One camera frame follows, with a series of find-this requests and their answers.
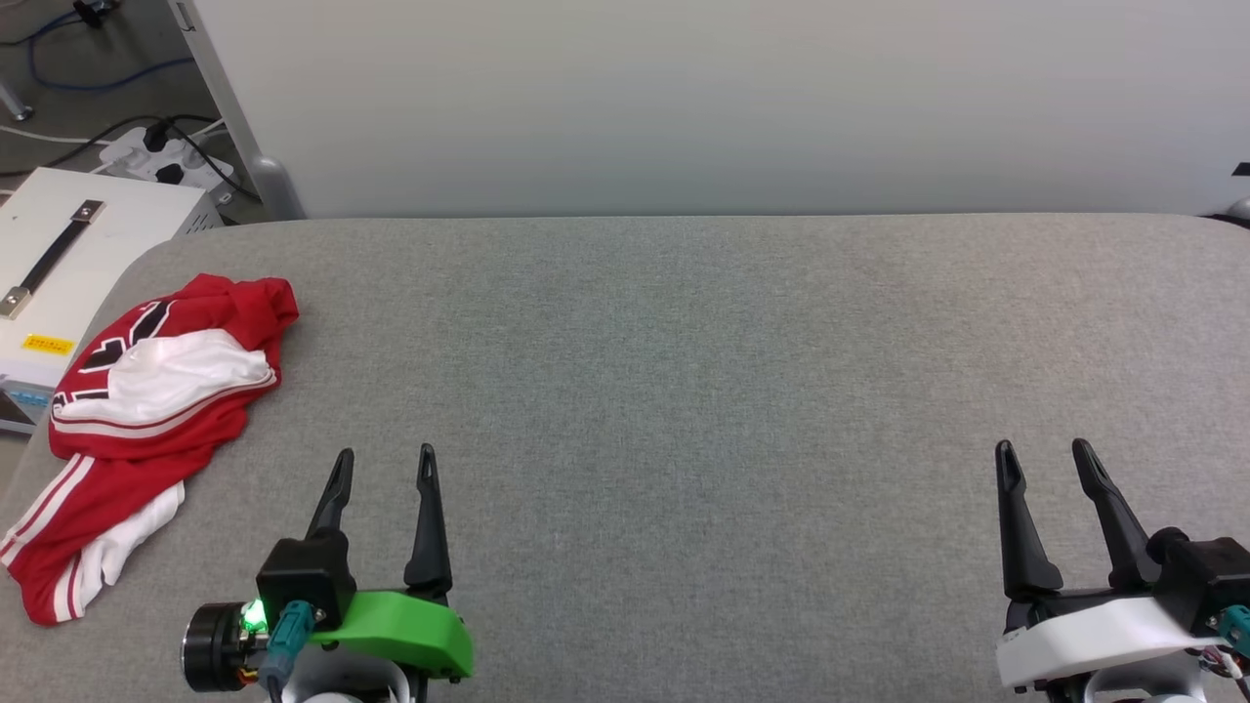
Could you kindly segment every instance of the white wall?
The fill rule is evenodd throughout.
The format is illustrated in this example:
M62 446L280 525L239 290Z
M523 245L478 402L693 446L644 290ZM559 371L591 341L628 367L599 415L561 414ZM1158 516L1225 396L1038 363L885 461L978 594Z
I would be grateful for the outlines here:
M309 216L1222 211L1246 0L198 0Z

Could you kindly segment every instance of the white box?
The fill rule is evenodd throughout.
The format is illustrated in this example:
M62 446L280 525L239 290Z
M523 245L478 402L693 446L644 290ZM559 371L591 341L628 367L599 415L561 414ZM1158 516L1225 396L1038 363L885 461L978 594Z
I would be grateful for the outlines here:
M104 208L16 318L0 318L0 429L34 429L131 261L175 235L221 226L198 188L39 169L0 206L0 295L21 283L86 200Z

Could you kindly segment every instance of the blue cable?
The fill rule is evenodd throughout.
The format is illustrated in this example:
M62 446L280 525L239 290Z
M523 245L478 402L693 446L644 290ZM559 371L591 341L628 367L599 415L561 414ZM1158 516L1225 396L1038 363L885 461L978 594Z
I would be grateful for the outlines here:
M172 61L164 61L164 63L156 64L155 66L148 66L146 69L144 69L144 70L141 70L139 73L131 74L131 75L129 75L129 76L126 76L124 79L115 80L112 83L100 84L100 85L72 85L72 84L66 84L66 83L54 83L54 81L50 81L50 80L44 80L42 76L39 75L39 70L35 68L35 41L40 36L44 36L45 34L49 34L50 31L52 31L55 29L60 29L62 26L69 26L71 24L78 24L80 21L82 21L82 20L72 20L72 21L69 21L69 23L65 23L65 24L60 24L61 20L65 20L65 19L71 18L71 16L78 16L78 13L76 11L66 13L66 14L56 18L55 20L52 20L52 21L48 23L46 25L39 28L34 34L30 35L30 38L28 40L25 40L26 41L26 66L30 69L30 78L34 79L34 81L38 83L39 85L42 85L44 88L48 88L50 90L82 90L82 91L112 90L115 88L121 88L122 85L126 85L128 83L136 81L136 80L144 78L148 74L156 73L159 70L168 69L170 66L178 66L178 65L181 65L181 64L190 64L190 63L195 61L195 59L191 59L191 58L174 59Z

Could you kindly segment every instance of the teal connector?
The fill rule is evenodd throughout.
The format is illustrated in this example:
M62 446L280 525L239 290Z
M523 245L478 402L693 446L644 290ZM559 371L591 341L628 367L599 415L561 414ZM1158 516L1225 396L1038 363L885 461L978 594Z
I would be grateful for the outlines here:
M270 629L265 662L256 672L256 682L269 693L270 700L281 700L281 692L295 670L295 658L312 634L316 615L306 600L291 600L282 608L278 627Z
M1250 657L1250 608L1245 605L1230 605L1220 613L1220 623L1216 628L1220 637L1229 640L1238 654Z

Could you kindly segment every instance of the red fabric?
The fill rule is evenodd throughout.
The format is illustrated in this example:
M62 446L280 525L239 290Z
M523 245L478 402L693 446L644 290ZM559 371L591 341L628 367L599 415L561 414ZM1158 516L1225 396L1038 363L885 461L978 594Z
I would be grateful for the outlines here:
M282 330L299 316L291 286L282 279L232 283L201 274L182 290L136 306L96 336L66 372L56 388L54 407L75 394L99 394L108 389L108 368L120 352L148 336L178 336L220 328L249 352L264 350L281 383L279 350ZM126 519L165 489L202 469L216 447L242 433L246 405L270 388L249 389L208 403L176 428L150 438L119 438L100 434L69 434L49 427L52 453L62 459L75 454L94 457L94 464L68 472L58 480L74 484L52 488L42 505L14 525L10 535L21 545L9 564L9 573L21 585L30 619L56 624L51 610L52 589L66 569L76 567L79 550L112 525ZM40 527L42 518L46 523ZM18 545L11 538L0 543L0 558ZM72 613L81 617L81 613Z

